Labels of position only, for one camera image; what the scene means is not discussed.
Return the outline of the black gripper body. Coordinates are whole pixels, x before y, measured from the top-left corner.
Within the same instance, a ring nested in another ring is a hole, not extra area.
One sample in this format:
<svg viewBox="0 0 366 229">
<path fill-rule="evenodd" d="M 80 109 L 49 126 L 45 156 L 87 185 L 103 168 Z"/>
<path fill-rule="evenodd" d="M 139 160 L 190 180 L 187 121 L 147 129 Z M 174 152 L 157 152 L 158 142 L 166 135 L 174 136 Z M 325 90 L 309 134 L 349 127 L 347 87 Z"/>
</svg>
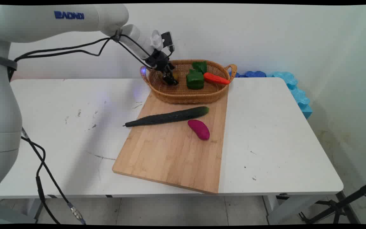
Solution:
<svg viewBox="0 0 366 229">
<path fill-rule="evenodd" d="M 154 50 L 154 52 L 144 61 L 156 71 L 166 72 L 174 70 L 174 66 L 170 62 L 169 56 L 163 51 Z"/>
</svg>

